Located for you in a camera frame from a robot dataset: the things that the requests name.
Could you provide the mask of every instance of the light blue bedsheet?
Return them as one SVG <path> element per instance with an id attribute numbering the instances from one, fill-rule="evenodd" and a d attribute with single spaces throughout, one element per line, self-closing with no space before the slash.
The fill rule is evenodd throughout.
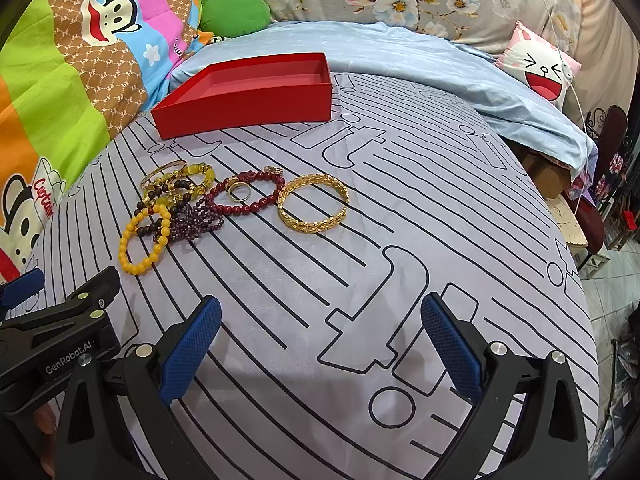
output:
<path id="1" fill-rule="evenodd" d="M 391 76 L 455 94 L 500 136 L 569 165 L 572 179 L 595 148 L 565 115 L 493 66 L 487 54 L 382 22 L 275 23 L 255 34 L 204 47 L 174 70 L 170 89 L 212 63 L 292 52 L 324 52 L 332 72 Z"/>

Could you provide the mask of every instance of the chair backrest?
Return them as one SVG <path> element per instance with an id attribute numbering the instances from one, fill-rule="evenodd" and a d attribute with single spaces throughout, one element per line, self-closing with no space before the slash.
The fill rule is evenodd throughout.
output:
<path id="1" fill-rule="evenodd" d="M 598 140 L 598 162 L 593 175 L 593 183 L 597 184 L 602 175 L 609 169 L 609 165 L 616 155 L 626 135 L 628 121 L 625 111 L 619 106 L 612 106 L 607 112 L 607 118 L 602 126 L 602 133 Z"/>

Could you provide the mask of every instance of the tile floor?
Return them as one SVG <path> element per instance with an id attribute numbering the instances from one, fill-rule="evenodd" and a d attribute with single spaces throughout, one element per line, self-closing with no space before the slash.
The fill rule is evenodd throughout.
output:
<path id="1" fill-rule="evenodd" d="M 582 280 L 593 335 L 600 380 L 600 413 L 609 402 L 612 375 L 612 338 L 620 338 L 626 320 L 640 301 L 640 244 L 630 240 L 621 251 L 610 251 L 611 261 L 590 280 Z"/>

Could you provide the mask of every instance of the star print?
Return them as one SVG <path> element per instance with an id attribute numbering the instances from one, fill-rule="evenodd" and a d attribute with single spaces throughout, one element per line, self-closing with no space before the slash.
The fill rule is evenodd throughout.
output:
<path id="1" fill-rule="evenodd" d="M 157 45 L 151 46 L 148 43 L 146 44 L 146 52 L 142 57 L 146 57 L 149 60 L 149 66 L 153 66 L 156 61 L 160 61 L 160 54 L 158 54 L 159 49 L 160 47 Z"/>

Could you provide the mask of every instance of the green stripe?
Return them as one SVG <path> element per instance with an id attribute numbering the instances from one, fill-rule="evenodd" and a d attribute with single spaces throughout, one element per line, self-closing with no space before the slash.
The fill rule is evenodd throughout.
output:
<path id="1" fill-rule="evenodd" d="M 56 48 L 53 30 L 47 0 L 33 0 L 0 50 L 0 75 L 33 149 L 68 189 L 110 138 L 78 72 Z"/>

